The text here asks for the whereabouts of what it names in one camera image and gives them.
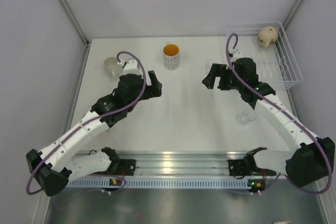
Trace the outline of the floral mug orange inside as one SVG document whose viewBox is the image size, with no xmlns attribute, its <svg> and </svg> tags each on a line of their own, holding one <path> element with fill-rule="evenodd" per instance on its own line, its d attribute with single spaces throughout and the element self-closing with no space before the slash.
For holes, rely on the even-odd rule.
<svg viewBox="0 0 336 224">
<path fill-rule="evenodd" d="M 175 70 L 180 65 L 180 48 L 173 43 L 167 42 L 163 47 L 164 67 L 168 70 Z"/>
</svg>

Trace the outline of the white speckled mug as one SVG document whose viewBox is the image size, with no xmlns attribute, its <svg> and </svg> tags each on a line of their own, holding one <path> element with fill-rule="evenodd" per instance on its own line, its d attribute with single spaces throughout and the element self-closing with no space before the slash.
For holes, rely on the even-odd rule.
<svg viewBox="0 0 336 224">
<path fill-rule="evenodd" d="M 109 57 L 104 61 L 104 69 L 106 74 L 111 78 L 118 78 L 122 72 L 123 67 L 121 63 L 118 62 L 116 57 Z"/>
</svg>

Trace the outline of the beige ceramic mug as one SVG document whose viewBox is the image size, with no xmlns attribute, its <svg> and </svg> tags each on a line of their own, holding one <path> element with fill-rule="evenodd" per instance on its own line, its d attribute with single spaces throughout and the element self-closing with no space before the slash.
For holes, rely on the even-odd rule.
<svg viewBox="0 0 336 224">
<path fill-rule="evenodd" d="M 278 39 L 278 30 L 275 27 L 267 26 L 262 28 L 257 37 L 258 44 L 264 48 L 269 48 Z"/>
</svg>

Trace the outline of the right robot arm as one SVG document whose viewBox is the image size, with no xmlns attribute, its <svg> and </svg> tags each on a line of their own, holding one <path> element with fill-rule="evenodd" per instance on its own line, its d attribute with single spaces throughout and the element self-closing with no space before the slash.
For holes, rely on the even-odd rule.
<svg viewBox="0 0 336 224">
<path fill-rule="evenodd" d="M 259 81 L 256 64 L 251 58 L 240 58 L 231 66 L 212 64 L 202 83 L 213 89 L 236 90 L 241 99 L 261 115 L 288 146 L 287 151 L 258 147 L 246 153 L 246 170 L 253 175 L 263 169 L 285 175 L 295 186 L 304 187 L 324 177 L 332 179 L 335 144 L 308 130 L 284 106 L 275 90 Z"/>
</svg>

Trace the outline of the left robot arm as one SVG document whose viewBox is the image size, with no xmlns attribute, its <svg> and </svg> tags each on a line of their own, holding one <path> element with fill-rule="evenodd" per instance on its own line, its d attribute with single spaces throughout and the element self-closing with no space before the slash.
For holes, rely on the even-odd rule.
<svg viewBox="0 0 336 224">
<path fill-rule="evenodd" d="M 150 85 L 141 75 L 122 75 L 117 88 L 101 97 L 62 137 L 40 151 L 32 149 L 26 154 L 32 179 L 47 196 L 60 193 L 71 181 L 87 175 L 122 173 L 123 160 L 110 147 L 80 158 L 75 155 L 98 135 L 125 119 L 139 101 L 162 95 L 162 84 L 155 72 L 148 74 Z"/>
</svg>

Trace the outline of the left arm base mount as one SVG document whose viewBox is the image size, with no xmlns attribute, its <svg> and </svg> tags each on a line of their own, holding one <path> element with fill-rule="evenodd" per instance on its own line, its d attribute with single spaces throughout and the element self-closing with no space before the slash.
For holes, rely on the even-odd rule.
<svg viewBox="0 0 336 224">
<path fill-rule="evenodd" d="M 113 161 L 105 173 L 116 176 L 133 176 L 135 165 L 135 159 L 120 159 L 118 161 Z"/>
</svg>

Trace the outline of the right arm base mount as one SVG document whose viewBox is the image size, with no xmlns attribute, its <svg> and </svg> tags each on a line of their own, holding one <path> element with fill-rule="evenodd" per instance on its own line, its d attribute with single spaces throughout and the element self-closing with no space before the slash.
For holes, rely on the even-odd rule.
<svg viewBox="0 0 336 224">
<path fill-rule="evenodd" d="M 260 169 L 244 159 L 229 159 L 228 169 L 231 176 L 238 178 L 260 175 Z"/>
</svg>

